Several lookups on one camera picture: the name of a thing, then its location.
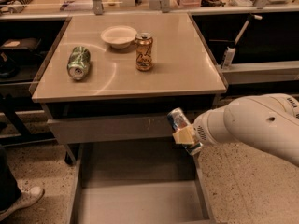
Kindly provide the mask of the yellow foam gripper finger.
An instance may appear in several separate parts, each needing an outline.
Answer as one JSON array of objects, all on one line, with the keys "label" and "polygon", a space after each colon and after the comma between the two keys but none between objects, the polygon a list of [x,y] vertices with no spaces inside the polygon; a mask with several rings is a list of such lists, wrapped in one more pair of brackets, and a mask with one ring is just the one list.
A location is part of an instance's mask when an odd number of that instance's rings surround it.
[{"label": "yellow foam gripper finger", "polygon": [[177,144],[194,146],[198,142],[192,125],[178,129],[173,133],[173,137]]}]

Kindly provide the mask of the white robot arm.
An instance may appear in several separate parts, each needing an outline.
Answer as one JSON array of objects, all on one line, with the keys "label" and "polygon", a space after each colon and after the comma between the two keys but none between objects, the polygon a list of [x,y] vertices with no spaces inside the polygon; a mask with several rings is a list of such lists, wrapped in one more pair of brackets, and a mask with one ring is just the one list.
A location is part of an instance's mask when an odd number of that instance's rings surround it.
[{"label": "white robot arm", "polygon": [[299,102],[288,94],[237,98],[193,122],[176,108],[167,119],[175,142],[192,156],[204,146],[241,142],[299,166]]}]

